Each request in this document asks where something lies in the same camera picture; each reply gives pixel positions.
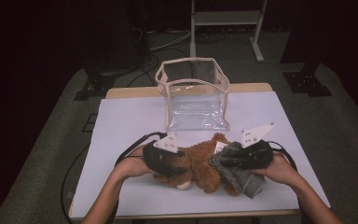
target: clear plastic bag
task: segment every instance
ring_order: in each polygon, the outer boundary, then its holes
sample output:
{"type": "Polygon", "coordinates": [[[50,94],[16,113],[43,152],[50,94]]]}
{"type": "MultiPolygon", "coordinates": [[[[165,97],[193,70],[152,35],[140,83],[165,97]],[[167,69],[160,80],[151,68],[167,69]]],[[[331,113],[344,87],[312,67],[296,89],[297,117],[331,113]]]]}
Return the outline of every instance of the clear plastic bag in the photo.
{"type": "Polygon", "coordinates": [[[229,81],[214,59],[163,62],[156,81],[167,99],[167,132],[229,130],[226,118],[229,81]]]}

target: metal stand leg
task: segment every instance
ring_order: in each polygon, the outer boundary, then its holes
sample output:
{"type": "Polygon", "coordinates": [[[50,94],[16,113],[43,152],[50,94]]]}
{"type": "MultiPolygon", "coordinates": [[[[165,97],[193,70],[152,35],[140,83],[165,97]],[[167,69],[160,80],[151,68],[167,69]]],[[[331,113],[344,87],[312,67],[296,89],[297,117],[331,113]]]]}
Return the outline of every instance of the metal stand leg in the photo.
{"type": "Polygon", "coordinates": [[[267,1],[268,0],[264,0],[261,5],[260,13],[258,14],[257,24],[255,26],[255,36],[250,38],[255,57],[259,63],[264,62],[264,58],[261,54],[260,48],[258,47],[257,40],[258,36],[260,35],[261,24],[263,23],[264,15],[266,14],[267,1]]]}

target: gray carpet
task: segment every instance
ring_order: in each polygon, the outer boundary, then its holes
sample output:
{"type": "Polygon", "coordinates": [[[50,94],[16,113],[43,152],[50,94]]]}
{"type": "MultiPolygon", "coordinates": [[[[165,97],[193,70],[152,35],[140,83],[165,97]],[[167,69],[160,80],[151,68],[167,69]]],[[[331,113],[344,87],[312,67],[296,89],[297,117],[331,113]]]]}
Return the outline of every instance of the gray carpet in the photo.
{"type": "MultiPolygon", "coordinates": [[[[321,64],[316,76],[333,96],[309,97],[292,93],[282,73],[299,71],[303,64],[280,64],[289,33],[262,32],[259,45],[265,61],[258,63],[248,38],[251,34],[231,34],[213,44],[198,44],[200,57],[217,60],[232,83],[267,82],[275,90],[296,135],[318,176],[332,209],[345,223],[358,223],[358,107],[343,89],[338,76],[321,64]]],[[[152,34],[152,47],[177,38],[177,35],[152,34]]],[[[185,57],[188,43],[153,53],[159,62],[185,57]]],[[[157,64],[145,63],[145,70],[157,64]]],[[[156,68],[150,72],[153,77],[156,68]]],[[[114,87],[126,87],[141,69],[117,78],[114,87]]],[[[61,208],[61,187],[66,172],[74,163],[63,188],[67,211],[75,193],[78,177],[87,155],[83,148],[91,139],[92,114],[98,112],[102,97],[74,101],[86,83],[83,69],[74,74],[56,104],[28,160],[0,209],[0,223],[67,223],[61,208]]],[[[142,76],[132,86],[150,86],[142,76]]],[[[299,223],[298,216],[262,217],[261,223],[299,223]]],[[[201,219],[199,223],[250,223],[244,218],[201,219]]],[[[146,223],[196,223],[195,219],[147,220],[146,223]]]]}

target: stuffed animal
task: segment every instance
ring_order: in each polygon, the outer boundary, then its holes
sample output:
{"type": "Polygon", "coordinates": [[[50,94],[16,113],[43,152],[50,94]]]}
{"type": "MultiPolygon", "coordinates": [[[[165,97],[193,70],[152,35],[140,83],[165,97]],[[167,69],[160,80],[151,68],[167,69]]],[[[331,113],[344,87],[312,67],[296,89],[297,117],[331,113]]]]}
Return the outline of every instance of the stuffed animal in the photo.
{"type": "Polygon", "coordinates": [[[222,133],[216,133],[209,141],[201,142],[192,147],[179,147],[179,150],[183,151],[185,156],[169,157],[167,163],[173,167],[186,168],[187,171],[182,175],[171,177],[154,175],[154,177],[164,185],[179,189],[186,189],[191,181],[195,181],[197,186],[208,194],[216,192],[221,183],[224,183],[225,190],[229,195],[239,195],[235,188],[209,163],[210,157],[214,154],[216,142],[229,144],[222,133]]]}

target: dark background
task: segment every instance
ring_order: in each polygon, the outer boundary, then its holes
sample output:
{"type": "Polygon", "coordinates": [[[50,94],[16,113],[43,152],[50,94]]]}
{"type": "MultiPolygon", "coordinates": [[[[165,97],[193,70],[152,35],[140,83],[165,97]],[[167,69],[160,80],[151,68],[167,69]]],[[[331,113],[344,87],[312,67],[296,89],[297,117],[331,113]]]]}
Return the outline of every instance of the dark background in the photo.
{"type": "MultiPolygon", "coordinates": [[[[257,1],[199,1],[198,10],[257,1]]],[[[0,205],[62,90],[80,68],[143,61],[131,27],[188,29],[190,1],[0,1],[0,205]]],[[[308,52],[333,69],[358,104],[358,1],[269,0],[264,30],[292,29],[282,63],[308,52]]]]}

